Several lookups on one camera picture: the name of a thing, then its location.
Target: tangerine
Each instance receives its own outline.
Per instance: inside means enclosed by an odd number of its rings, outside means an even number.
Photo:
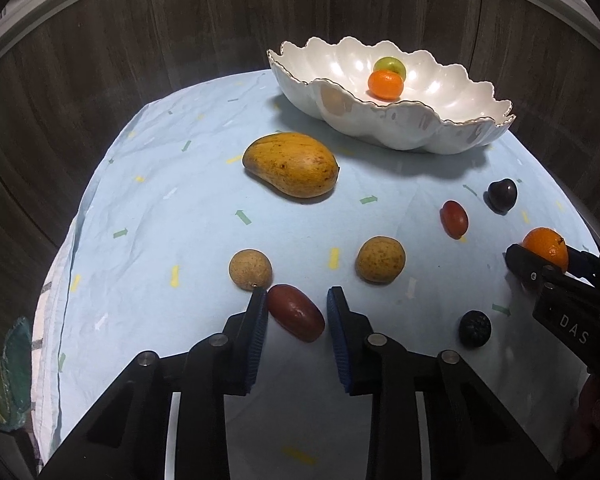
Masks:
[[[553,229],[549,229],[548,227],[531,229],[525,236],[525,239],[522,240],[522,246],[560,267],[562,272],[567,271],[569,267],[567,244],[564,238]]]
[[[385,101],[395,101],[404,89],[400,75],[390,70],[372,72],[366,84],[373,95]]]

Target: round table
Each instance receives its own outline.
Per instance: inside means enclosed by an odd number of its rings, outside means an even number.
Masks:
[[[290,200],[245,172],[245,148],[276,131],[304,132],[332,150],[341,168],[333,193]],[[519,197],[501,216],[483,193],[505,177]],[[440,223],[446,200],[467,211],[461,240]],[[532,319],[534,298],[504,263],[507,247],[536,226],[596,252],[573,205],[509,132],[452,156],[371,146],[294,108],[268,70],[151,103],[97,167],[63,247],[34,399],[46,421],[36,432],[42,456],[138,352],[185,352],[243,311],[250,296],[229,279],[228,263],[255,248],[271,260],[275,283],[301,289],[323,313],[327,290],[341,285],[353,311],[407,349],[460,352],[556,463],[584,367]],[[376,235],[407,253],[389,285],[354,272],[360,246]],[[493,325],[490,341],[470,351],[457,336],[468,310]],[[371,399],[344,393],[328,330],[306,344],[271,319],[256,385],[225,406],[232,478],[365,477]]]

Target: dark wood panel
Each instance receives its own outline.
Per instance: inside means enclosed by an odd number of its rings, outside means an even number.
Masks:
[[[513,102],[512,131],[600,221],[600,51],[526,0],[482,0],[469,76]]]
[[[336,0],[337,37],[391,40],[405,52],[429,50],[442,64],[469,66],[480,0]]]
[[[0,352],[19,316],[33,321],[55,250],[0,183]]]
[[[268,48],[328,36],[330,0],[152,2],[174,88],[268,68]]]
[[[0,59],[0,177],[59,245],[118,132],[170,92],[150,0],[79,0]]]

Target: red date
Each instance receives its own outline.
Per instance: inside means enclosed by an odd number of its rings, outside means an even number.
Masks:
[[[311,343],[324,331],[324,317],[314,302],[291,285],[274,285],[267,292],[267,309],[300,341]]]
[[[469,228],[469,217],[464,208],[453,200],[445,202],[440,210],[440,220],[446,234],[459,240]]]

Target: mango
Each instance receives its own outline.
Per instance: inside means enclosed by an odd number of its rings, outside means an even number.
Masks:
[[[296,198],[312,198],[336,185],[340,168],[321,142],[293,132],[256,140],[242,156],[250,173]]]

